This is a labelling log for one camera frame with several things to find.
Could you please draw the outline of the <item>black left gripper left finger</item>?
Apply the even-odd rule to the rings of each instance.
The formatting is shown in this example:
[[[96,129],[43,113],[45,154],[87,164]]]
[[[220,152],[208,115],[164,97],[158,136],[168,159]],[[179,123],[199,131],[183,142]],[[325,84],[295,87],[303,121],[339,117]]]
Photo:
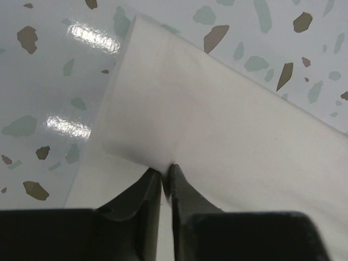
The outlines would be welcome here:
[[[1,260],[155,260],[161,175],[96,209],[1,211]]]

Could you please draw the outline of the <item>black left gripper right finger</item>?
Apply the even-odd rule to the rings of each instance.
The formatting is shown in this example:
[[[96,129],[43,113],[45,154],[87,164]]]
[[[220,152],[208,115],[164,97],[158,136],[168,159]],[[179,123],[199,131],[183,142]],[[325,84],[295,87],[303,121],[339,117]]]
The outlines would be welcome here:
[[[300,212],[224,212],[168,170],[175,260],[323,260],[324,244]]]

